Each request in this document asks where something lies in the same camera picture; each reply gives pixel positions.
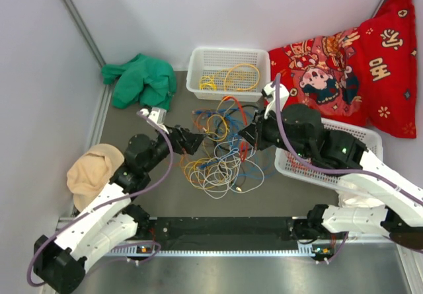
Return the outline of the thin yellow cable stretched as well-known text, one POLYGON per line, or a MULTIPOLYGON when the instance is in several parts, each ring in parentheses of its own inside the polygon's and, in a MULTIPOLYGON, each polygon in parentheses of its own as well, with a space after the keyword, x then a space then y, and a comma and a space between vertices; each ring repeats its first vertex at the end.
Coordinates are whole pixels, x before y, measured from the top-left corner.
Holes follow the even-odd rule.
POLYGON ((227 138, 229 127, 224 116, 212 114, 206 122, 206 135, 208 139, 222 142, 227 138))

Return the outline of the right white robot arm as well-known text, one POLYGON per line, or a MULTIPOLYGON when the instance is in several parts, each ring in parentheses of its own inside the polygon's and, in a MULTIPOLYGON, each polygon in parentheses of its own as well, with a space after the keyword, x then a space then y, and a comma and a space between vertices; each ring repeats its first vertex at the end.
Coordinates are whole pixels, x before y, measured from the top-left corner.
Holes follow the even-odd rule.
POLYGON ((378 234, 422 251, 422 189, 390 169, 352 134, 324 127, 321 115, 304 104, 279 114, 263 110, 239 135, 257 150, 271 146, 289 151, 303 166, 338 177, 381 201, 380 206, 316 205, 307 214, 309 232, 378 234))

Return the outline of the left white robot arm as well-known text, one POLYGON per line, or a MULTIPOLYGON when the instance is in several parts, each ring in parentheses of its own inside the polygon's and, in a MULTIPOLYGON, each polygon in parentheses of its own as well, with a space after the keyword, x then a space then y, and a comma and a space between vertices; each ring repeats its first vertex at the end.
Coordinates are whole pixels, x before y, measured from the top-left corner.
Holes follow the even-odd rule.
POLYGON ((193 155, 205 135, 180 126, 157 127, 152 140, 145 134, 133 136, 124 152, 124 162, 106 180, 100 194, 72 221, 54 235, 42 235, 26 271, 58 293, 72 293, 91 268, 110 250, 132 237, 142 239, 150 230, 147 214, 132 201, 158 186, 149 173, 166 158, 193 155))

